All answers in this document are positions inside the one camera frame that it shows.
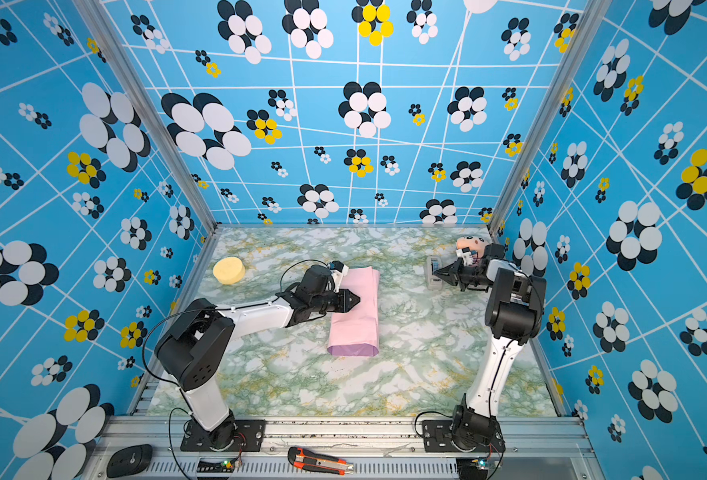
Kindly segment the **small grey white device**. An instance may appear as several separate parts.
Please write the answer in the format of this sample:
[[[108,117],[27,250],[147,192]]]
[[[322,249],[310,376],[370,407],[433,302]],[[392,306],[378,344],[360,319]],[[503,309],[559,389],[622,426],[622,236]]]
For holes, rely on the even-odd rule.
[[[425,260],[425,280],[427,280],[427,289],[442,290],[443,281],[435,276],[435,272],[441,268],[441,258],[439,256],[429,256]]]

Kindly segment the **purple wrapping paper sheet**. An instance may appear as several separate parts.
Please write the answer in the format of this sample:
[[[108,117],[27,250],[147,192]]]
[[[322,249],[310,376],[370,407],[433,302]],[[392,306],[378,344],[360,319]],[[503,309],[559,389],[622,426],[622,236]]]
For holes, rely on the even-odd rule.
[[[348,313],[334,313],[328,352],[338,357],[375,357],[379,354],[379,271],[355,268],[343,279],[342,288],[359,296]]]

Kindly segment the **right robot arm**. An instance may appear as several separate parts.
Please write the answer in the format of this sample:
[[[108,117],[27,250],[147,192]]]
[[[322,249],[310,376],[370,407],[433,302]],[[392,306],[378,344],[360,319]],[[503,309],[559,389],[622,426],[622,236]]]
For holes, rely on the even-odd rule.
[[[461,451],[483,446],[503,453],[505,440],[497,420],[501,394],[515,358],[541,330],[547,281],[491,253],[476,264],[457,258],[435,270],[433,277],[463,291],[489,293],[483,314],[483,324],[489,331],[485,359],[473,384],[455,406],[449,432]]]

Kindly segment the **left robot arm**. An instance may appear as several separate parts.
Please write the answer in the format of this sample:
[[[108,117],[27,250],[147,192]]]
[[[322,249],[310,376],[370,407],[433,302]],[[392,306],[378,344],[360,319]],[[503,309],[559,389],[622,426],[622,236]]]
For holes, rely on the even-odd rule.
[[[193,417],[190,437],[182,448],[225,451],[239,437],[237,420],[227,406],[216,374],[229,344],[266,330],[290,328],[325,317],[348,313],[361,296],[345,288],[350,268],[339,261],[315,264],[301,281],[273,297],[241,305],[194,300],[180,312],[157,343],[155,356],[165,372],[175,378]]]

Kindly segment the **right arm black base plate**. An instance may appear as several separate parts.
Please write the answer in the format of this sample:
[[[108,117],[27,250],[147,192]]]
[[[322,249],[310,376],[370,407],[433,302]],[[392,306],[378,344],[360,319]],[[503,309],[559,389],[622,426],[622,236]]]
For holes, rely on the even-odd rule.
[[[505,439],[501,425],[493,418],[482,426],[461,424],[453,426],[451,420],[425,420],[423,448],[427,453],[505,453]]]

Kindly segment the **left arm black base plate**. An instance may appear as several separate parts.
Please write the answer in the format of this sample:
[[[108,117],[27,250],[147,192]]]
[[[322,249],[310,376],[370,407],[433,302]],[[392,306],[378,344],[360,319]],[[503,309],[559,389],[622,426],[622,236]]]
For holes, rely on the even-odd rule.
[[[236,420],[209,432],[195,420],[184,425],[183,452],[259,452],[265,438],[265,420]]]

